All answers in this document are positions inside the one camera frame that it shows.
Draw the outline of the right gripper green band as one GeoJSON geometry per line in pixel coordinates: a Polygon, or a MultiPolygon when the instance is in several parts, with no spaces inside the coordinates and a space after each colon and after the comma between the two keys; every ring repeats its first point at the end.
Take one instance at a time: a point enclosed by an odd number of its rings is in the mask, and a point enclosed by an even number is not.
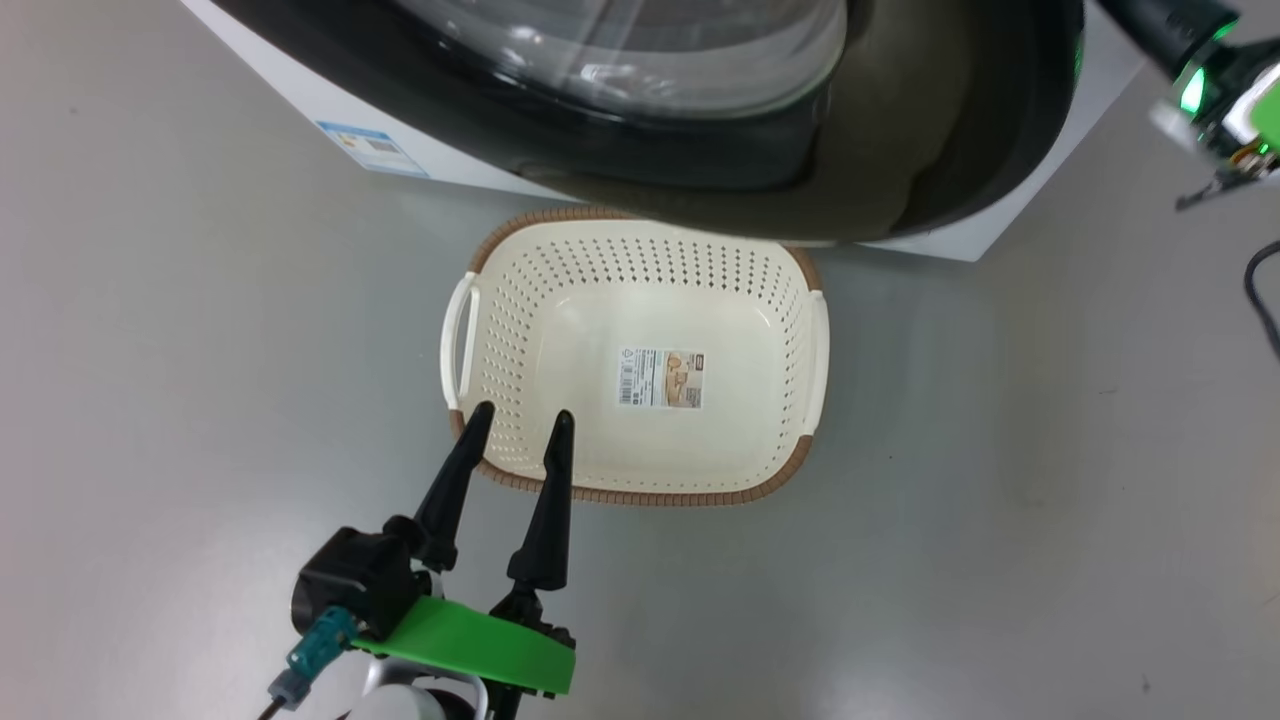
{"type": "Polygon", "coordinates": [[[1217,41],[1240,19],[1222,0],[1094,1],[1142,55],[1176,78],[1149,120],[1212,167],[1204,191],[1280,184],[1280,38],[1217,41]]]}

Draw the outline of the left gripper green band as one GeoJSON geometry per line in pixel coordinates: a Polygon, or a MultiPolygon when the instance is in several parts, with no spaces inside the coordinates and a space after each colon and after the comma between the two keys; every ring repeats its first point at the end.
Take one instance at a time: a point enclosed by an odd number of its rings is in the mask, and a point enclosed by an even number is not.
{"type": "MultiPolygon", "coordinates": [[[[495,406],[479,404],[413,515],[422,537],[413,556],[438,573],[454,568],[456,538],[470,480],[483,460],[495,406]]],[[[517,720],[522,700],[570,693],[576,641],[564,626],[544,621],[536,591],[566,587],[573,502],[575,419],[562,410],[552,427],[545,478],[532,519],[507,577],[511,592],[488,612],[424,596],[384,641],[357,639],[355,648],[381,667],[413,676],[457,679],[475,685],[475,720],[517,720]]]]}

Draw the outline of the black washing machine door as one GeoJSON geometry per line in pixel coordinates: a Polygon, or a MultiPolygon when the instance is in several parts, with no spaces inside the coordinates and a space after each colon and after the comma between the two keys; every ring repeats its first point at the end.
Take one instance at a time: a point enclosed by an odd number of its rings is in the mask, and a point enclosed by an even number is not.
{"type": "Polygon", "coordinates": [[[325,81],[585,202],[879,241],[997,202],[1076,87],[1083,0],[212,0],[325,81]]]}

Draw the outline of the cream perforated laundry basket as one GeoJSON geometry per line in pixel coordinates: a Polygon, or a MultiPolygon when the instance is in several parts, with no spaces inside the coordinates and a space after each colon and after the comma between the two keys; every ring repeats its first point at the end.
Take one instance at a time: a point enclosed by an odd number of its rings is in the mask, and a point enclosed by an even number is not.
{"type": "Polygon", "coordinates": [[[575,419],[573,496],[749,503],[792,479],[820,423],[829,314],[801,249],[603,208],[526,213],[477,247],[445,310],[452,429],[495,406],[480,471],[540,488],[552,424],[575,419]],[[622,347],[707,355],[703,409],[621,407],[622,347]]]}

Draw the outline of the paper label in basket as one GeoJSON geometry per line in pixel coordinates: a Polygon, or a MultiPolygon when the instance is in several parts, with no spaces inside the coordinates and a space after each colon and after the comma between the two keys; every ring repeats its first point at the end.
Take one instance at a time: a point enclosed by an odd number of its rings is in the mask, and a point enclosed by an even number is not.
{"type": "Polygon", "coordinates": [[[616,398],[621,407],[703,409],[707,355],[669,348],[622,347],[616,398]]]}

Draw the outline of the white front-load washing machine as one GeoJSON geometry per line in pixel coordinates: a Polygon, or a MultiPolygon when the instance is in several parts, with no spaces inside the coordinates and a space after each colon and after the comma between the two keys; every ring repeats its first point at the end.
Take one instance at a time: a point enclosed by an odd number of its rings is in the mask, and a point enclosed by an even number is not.
{"type": "MultiPolygon", "coordinates": [[[[287,56],[212,0],[182,3],[312,124],[321,120],[387,133],[426,170],[430,181],[557,201],[566,199],[378,110],[287,56]]],[[[965,263],[979,260],[1120,97],[1142,64],[1137,50],[1094,0],[1085,0],[1085,32],[1079,58],[1080,74],[1068,119],[1043,161],[1019,186],[964,220],[881,241],[879,247],[965,263]]]]}

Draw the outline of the blue energy label sticker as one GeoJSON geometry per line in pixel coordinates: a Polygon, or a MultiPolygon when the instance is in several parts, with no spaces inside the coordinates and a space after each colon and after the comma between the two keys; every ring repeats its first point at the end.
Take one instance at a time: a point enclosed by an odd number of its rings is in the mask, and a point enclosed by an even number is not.
{"type": "Polygon", "coordinates": [[[387,133],[321,120],[315,120],[314,124],[366,170],[430,178],[426,170],[387,133]]]}

